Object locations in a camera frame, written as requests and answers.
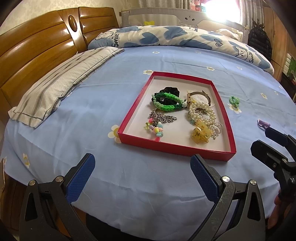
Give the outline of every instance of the bright light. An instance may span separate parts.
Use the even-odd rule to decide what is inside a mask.
[[[240,11],[236,0],[210,0],[205,4],[210,18],[239,23]]]

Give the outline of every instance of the green hair tie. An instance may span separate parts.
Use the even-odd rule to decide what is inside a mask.
[[[235,108],[239,106],[239,98],[235,96],[230,96],[229,103],[232,104]]]
[[[160,99],[160,98],[167,98],[170,100],[174,100],[176,101],[178,104],[174,104],[174,105],[164,105],[159,103],[156,99]],[[152,95],[152,101],[153,104],[155,105],[155,107],[157,109],[163,110],[163,111],[172,111],[172,110],[179,110],[182,108],[186,108],[187,107],[187,101],[180,99],[179,97],[170,94],[170,93],[157,93],[156,95]]]

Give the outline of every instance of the black bag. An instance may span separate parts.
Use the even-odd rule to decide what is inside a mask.
[[[270,61],[272,47],[270,40],[263,29],[264,25],[259,24],[259,19],[257,19],[257,23],[253,21],[253,28],[251,29],[248,37],[248,45],[263,54],[263,56]]]

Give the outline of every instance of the dark clothing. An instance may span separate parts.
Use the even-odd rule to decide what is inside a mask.
[[[257,26],[251,29],[248,38],[248,45],[263,54],[268,61],[271,60],[272,47],[266,32],[262,28]]]

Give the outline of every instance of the blue bed sheet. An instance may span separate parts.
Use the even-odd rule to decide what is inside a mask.
[[[8,122],[1,154],[7,160],[6,173],[24,184],[33,178],[50,182],[92,153],[95,170],[74,206],[135,236],[187,240],[213,205],[190,170],[190,158],[118,143],[112,135],[148,80],[148,70],[213,81],[231,122],[237,153],[228,162],[207,162],[233,181],[255,179],[265,214],[270,215],[279,185],[273,172],[251,156],[250,147],[260,139],[291,158],[265,137],[257,119],[296,136],[296,106],[267,72],[210,50],[125,49],[81,83],[38,128]],[[239,110],[229,106],[232,95],[240,98]]]

